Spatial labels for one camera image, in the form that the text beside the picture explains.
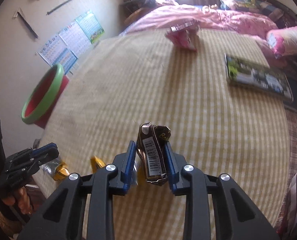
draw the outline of metal screw head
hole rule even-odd
[[[227,181],[227,180],[229,180],[229,179],[230,179],[230,176],[229,176],[229,175],[227,175],[227,174],[222,174],[222,175],[221,175],[221,179],[223,179],[223,180]]]
[[[116,166],[114,164],[109,164],[106,166],[107,171],[113,171],[116,169]]]
[[[192,165],[185,165],[185,166],[184,166],[184,169],[185,169],[186,171],[193,171],[193,170],[194,170],[194,167],[193,167]]]
[[[77,173],[72,173],[72,174],[69,175],[68,178],[69,178],[70,180],[76,180],[76,179],[78,179],[78,174],[77,174]]]

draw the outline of bedding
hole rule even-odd
[[[269,17],[273,22],[277,22],[284,14],[284,12],[268,3],[266,0],[256,0],[256,5],[261,10],[261,14]]]
[[[191,5],[163,6],[148,13],[129,26],[121,35],[144,30],[168,28],[183,20],[196,19],[201,28],[235,31],[266,39],[270,30],[278,27],[268,17],[256,13],[240,11],[203,11]]]
[[[276,58],[297,55],[297,26],[269,31],[267,40]]]
[[[259,13],[259,9],[256,7],[255,3],[250,0],[220,0],[221,7],[224,10],[236,10],[245,12]]]
[[[259,36],[252,36],[252,38],[260,47],[261,51],[263,52],[263,55],[269,63],[269,66],[274,66],[278,68],[284,68],[287,66],[286,57],[282,57],[279,59],[275,58],[275,55],[266,40],[261,39]]]

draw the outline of educational poster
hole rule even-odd
[[[62,64],[65,73],[69,71],[77,60],[77,57],[68,49],[58,34],[45,43],[38,53],[50,66],[57,63]]]
[[[64,73],[66,74],[76,61],[76,55],[68,48],[65,48],[64,51],[56,59],[56,62],[54,64],[60,63],[64,68]]]
[[[104,33],[104,29],[92,13],[92,10],[88,10],[77,17],[76,21],[92,44]]]
[[[91,46],[90,40],[76,21],[66,26],[58,34],[78,58]]]

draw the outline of striped bedsheet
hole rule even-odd
[[[87,175],[90,156],[112,162],[136,140],[140,123],[167,125],[174,152],[206,174],[230,174],[274,225],[288,180],[283,103],[228,86],[224,64],[225,53],[267,64],[261,50],[237,33],[203,29],[194,53],[164,34],[101,41],[63,92],[41,145],[55,142],[69,170]],[[42,171],[34,179],[46,196],[56,188]],[[180,240],[184,213],[185,197],[174,197],[167,184],[133,187],[114,197],[115,237]],[[211,227],[214,237],[213,218]]]

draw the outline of pink comforter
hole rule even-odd
[[[191,5],[163,6],[148,13],[123,33],[168,28],[181,24],[183,20],[196,19],[201,28],[236,31],[241,34],[259,36],[266,40],[266,33],[277,29],[268,17],[249,12],[210,10],[202,11]]]

